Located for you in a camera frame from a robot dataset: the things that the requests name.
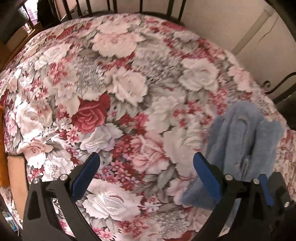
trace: round table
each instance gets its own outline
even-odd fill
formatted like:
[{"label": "round table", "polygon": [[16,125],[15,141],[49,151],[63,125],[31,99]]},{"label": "round table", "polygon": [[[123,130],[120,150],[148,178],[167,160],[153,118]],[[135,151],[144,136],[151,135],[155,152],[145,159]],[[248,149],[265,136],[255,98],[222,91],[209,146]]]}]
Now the round table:
[{"label": "round table", "polygon": [[108,15],[45,30],[1,73],[0,89],[5,148],[24,154],[29,182],[55,180],[100,154],[77,206],[102,240],[195,235],[210,211],[180,202],[196,176],[192,157],[238,100],[282,122],[275,170],[295,194],[293,133],[273,102],[230,52],[166,20]]}]

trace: metal bolt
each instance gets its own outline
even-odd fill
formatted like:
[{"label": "metal bolt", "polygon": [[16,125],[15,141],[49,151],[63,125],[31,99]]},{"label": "metal bolt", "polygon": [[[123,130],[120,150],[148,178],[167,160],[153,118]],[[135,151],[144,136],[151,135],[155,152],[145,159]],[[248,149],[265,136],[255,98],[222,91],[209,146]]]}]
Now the metal bolt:
[{"label": "metal bolt", "polygon": [[59,178],[60,178],[62,181],[65,181],[65,180],[67,180],[68,175],[67,175],[67,174],[63,174],[63,175],[61,175]]},{"label": "metal bolt", "polygon": [[289,207],[289,205],[290,205],[290,202],[286,202],[286,203],[284,204],[284,207]]},{"label": "metal bolt", "polygon": [[34,183],[34,184],[37,184],[37,183],[39,183],[39,181],[40,181],[40,179],[39,179],[39,178],[34,178],[34,179],[33,179],[33,183]]},{"label": "metal bolt", "polygon": [[259,179],[254,178],[254,179],[253,179],[253,183],[255,183],[255,184],[260,184],[260,181],[259,181]]},{"label": "metal bolt", "polygon": [[226,175],[225,175],[225,179],[226,179],[227,181],[232,181],[232,180],[233,180],[233,176],[231,176],[230,174],[226,174]]}]

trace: blue cloth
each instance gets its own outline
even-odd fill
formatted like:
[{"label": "blue cloth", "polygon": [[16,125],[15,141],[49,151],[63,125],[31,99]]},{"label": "blue cloth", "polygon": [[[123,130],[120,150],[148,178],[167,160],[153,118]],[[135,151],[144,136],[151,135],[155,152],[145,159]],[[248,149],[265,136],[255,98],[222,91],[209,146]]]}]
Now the blue cloth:
[{"label": "blue cloth", "polygon": [[[250,181],[260,174],[269,177],[276,159],[276,146],[283,129],[280,122],[269,122],[251,102],[239,101],[223,117],[217,117],[211,127],[206,159],[224,174],[236,180]],[[184,205],[213,210],[211,199],[199,177],[182,195]]]}]

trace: black metal chair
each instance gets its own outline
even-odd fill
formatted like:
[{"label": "black metal chair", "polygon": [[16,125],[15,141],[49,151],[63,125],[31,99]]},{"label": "black metal chair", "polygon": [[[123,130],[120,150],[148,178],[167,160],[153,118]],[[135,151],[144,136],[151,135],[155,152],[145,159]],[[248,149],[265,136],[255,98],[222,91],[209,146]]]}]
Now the black metal chair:
[{"label": "black metal chair", "polygon": [[[158,12],[144,12],[143,11],[143,0],[140,0],[140,11],[139,11],[139,13],[159,17],[159,18],[162,18],[162,19],[166,19],[166,20],[169,20],[169,21],[171,21],[173,23],[176,23],[176,24],[181,24],[181,18],[182,18],[183,11],[184,11],[184,8],[185,8],[186,0],[182,1],[182,5],[181,5],[181,9],[180,9],[178,18],[172,17],[174,1],[175,0],[169,0],[167,13],[163,14],[163,13],[158,13]],[[112,3],[113,3],[113,9],[114,9],[113,11],[111,11],[110,0],[107,0],[107,6],[108,6],[107,11],[92,12],[91,4],[90,4],[89,0],[86,0],[87,14],[86,13],[83,14],[81,12],[79,1],[76,0],[78,16],[80,18],[84,18],[84,17],[102,16],[102,15],[106,15],[106,14],[118,13],[118,11],[117,11],[117,0],[112,0]],[[68,19],[72,19],[67,0],[63,0],[63,4],[64,4],[64,8],[65,8]]]},{"label": "black metal chair", "polygon": [[162,18],[162,19],[166,19],[166,20],[169,20],[169,21],[176,23],[176,24],[181,24],[181,18],[182,18],[183,11],[185,8],[186,0],[182,1],[182,5],[181,5],[181,9],[180,9],[178,18],[172,17],[174,1],[175,0],[169,0],[167,13],[163,14],[163,13],[158,13],[158,12],[144,12],[143,11],[143,0],[140,0],[140,13],[155,16],[155,17]]},{"label": "black metal chair", "polygon": [[[64,8],[65,8],[68,19],[69,20],[73,19],[72,15],[71,15],[71,12],[70,12],[70,9],[69,9],[69,6],[68,6],[68,3],[67,3],[67,0],[62,0],[62,1],[63,1],[63,5],[64,5]],[[97,12],[92,11],[91,4],[90,4],[89,0],[86,0],[87,10],[84,13],[82,13],[82,11],[81,11],[81,7],[80,7],[80,4],[79,4],[78,0],[76,0],[76,4],[77,4],[76,7],[77,7],[78,17],[80,17],[80,18],[93,17],[93,16],[99,17],[99,16],[102,16],[102,15],[117,13],[117,2],[116,2],[116,0],[113,0],[114,11],[111,11],[110,0],[107,0],[108,10],[97,11]]]}]

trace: pink rose print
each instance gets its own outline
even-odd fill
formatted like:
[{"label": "pink rose print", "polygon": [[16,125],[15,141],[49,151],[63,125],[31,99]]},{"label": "pink rose print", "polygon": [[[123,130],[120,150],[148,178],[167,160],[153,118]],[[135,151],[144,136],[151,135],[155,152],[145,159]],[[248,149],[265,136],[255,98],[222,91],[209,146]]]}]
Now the pink rose print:
[{"label": "pink rose print", "polygon": [[31,141],[23,141],[19,144],[17,153],[23,153],[28,165],[40,169],[45,162],[45,153],[52,151],[53,147],[46,145],[42,140],[34,138]]},{"label": "pink rose print", "polygon": [[131,141],[134,148],[129,159],[133,167],[139,172],[159,174],[167,169],[169,158],[163,149],[163,138],[153,131],[148,131],[144,136],[136,136]]},{"label": "pink rose print", "polygon": [[183,192],[187,189],[190,184],[189,178],[176,178],[170,181],[170,186],[167,188],[167,195],[174,197],[174,202],[181,205],[181,197]]},{"label": "pink rose print", "polygon": [[17,124],[15,122],[15,114],[10,111],[5,115],[6,132],[8,136],[15,136],[17,133]]},{"label": "pink rose print", "polygon": [[105,123],[107,109],[110,108],[110,96],[103,94],[98,101],[80,99],[78,112],[72,116],[72,123],[82,134],[91,133],[96,126]]}]

